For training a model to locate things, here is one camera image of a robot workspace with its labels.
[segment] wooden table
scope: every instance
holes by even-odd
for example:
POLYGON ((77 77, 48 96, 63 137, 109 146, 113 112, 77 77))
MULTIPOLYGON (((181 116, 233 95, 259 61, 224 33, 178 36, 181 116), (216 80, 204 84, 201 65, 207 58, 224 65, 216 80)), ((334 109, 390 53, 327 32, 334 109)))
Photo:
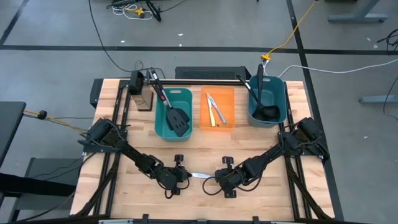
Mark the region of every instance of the wooden table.
MULTIPOLYGON (((118 83, 118 79, 104 80, 95 120, 111 119, 118 83)), ((303 83, 287 82, 287 86, 294 122, 309 117, 310 110, 303 83)), ((174 155, 183 154, 183 165, 189 172, 214 175, 215 170, 225 167, 225 164, 221 162, 223 156, 233 156, 235 164, 239 164, 248 157, 260 155, 277 144, 278 127, 267 129, 248 125, 246 118, 248 92, 243 86, 234 87, 236 127, 230 133, 202 131, 199 128, 202 86, 185 85, 184 87, 189 88, 193 93, 191 138, 187 142, 163 141, 154 132, 155 108, 151 112, 138 112, 136 104, 131 101, 127 120, 127 124, 130 125, 127 128, 127 140, 130 145, 141 153, 154 155, 162 160, 165 166, 173 167, 174 155)), ((118 123, 121 120, 122 110, 123 108, 119 110, 118 123)), ((104 154, 98 153, 82 167, 71 214, 78 212, 96 190, 103 157, 104 154)), ((302 164, 308 191, 325 213, 333 217, 333 208, 321 160, 315 156, 302 156, 302 164)), ((142 215, 147 213, 151 219, 252 220, 253 216, 258 216, 260 220, 294 219, 283 157, 267 166, 256 190, 252 192, 238 190, 238 196, 234 199, 224 198, 222 193, 212 197, 207 196, 202 191, 202 183, 203 179, 192 177, 187 190, 167 200, 164 197, 164 190, 157 185, 155 180, 150 180, 141 174, 133 161, 122 156, 111 218, 142 218, 142 215)), ((216 182, 208 181, 207 191, 215 192, 219 188, 216 182)), ((106 190, 103 198, 107 197, 107 192, 106 190)), ((302 197, 297 188, 296 192, 300 214, 304 217, 302 197)), ((102 213, 105 201, 105 199, 102 200, 102 213)))

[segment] orange plastic tray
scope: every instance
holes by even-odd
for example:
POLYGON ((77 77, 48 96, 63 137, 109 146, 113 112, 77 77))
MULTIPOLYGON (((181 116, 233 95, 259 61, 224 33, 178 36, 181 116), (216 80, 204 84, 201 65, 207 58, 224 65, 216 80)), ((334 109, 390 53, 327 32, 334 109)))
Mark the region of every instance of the orange plastic tray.
POLYGON ((206 131, 232 131, 235 128, 234 88, 225 86, 203 86, 200 93, 199 127, 206 131), (216 126, 211 127, 209 106, 206 92, 209 93, 223 114, 226 124, 223 124, 217 110, 212 107, 216 126))

